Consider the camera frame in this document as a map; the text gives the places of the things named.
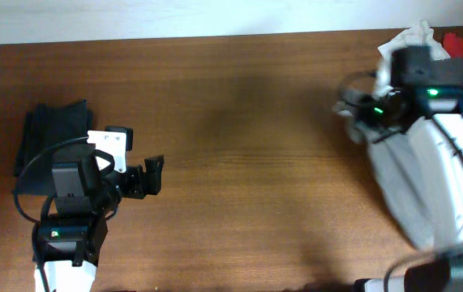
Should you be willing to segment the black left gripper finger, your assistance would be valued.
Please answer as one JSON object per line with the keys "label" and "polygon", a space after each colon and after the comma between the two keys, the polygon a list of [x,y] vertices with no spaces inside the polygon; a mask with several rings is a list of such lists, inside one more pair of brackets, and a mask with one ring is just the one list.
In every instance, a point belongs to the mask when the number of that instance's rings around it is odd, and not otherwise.
{"label": "black left gripper finger", "polygon": [[133,149],[133,129],[130,127],[106,126],[105,131],[124,133],[126,135],[126,151]]}
{"label": "black left gripper finger", "polygon": [[161,177],[164,163],[165,159],[163,155],[149,157],[144,160],[147,195],[158,195],[161,191]]}

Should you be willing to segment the grey shorts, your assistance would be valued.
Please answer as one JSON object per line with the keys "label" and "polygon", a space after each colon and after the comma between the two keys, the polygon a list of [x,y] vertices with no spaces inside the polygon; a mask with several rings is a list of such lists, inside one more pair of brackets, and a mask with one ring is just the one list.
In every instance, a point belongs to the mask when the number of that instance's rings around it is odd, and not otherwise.
{"label": "grey shorts", "polygon": [[[463,58],[435,60],[431,69],[441,80],[463,86]],[[359,102],[366,94],[357,89],[340,86],[344,98],[334,105],[334,111],[347,118],[346,132],[356,144],[366,144],[375,181],[383,193],[391,215],[405,236],[419,250],[433,246],[433,224],[424,202],[426,192],[420,175],[418,159],[405,135],[396,134],[375,143],[376,130],[354,118],[359,113],[350,102]]]}

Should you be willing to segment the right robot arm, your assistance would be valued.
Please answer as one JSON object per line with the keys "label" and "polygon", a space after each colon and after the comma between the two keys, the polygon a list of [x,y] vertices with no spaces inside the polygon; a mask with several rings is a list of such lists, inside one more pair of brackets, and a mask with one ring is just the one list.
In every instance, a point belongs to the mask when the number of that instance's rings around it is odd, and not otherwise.
{"label": "right robot arm", "polygon": [[356,72],[339,87],[354,126],[373,131],[371,145],[402,137],[414,155],[421,214],[431,223],[427,245],[398,260],[383,278],[359,279],[356,291],[463,291],[463,87],[415,75],[391,77],[383,96],[349,87],[376,72]]}

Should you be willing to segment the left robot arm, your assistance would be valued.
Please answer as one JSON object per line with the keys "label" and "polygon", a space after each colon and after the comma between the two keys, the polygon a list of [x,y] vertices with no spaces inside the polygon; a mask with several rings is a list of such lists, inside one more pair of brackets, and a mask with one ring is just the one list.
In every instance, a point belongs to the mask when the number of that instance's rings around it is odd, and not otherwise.
{"label": "left robot arm", "polygon": [[50,159],[51,194],[32,229],[37,291],[89,291],[121,201],[161,191],[164,157],[129,166],[132,145],[131,128],[107,126],[41,152]]}

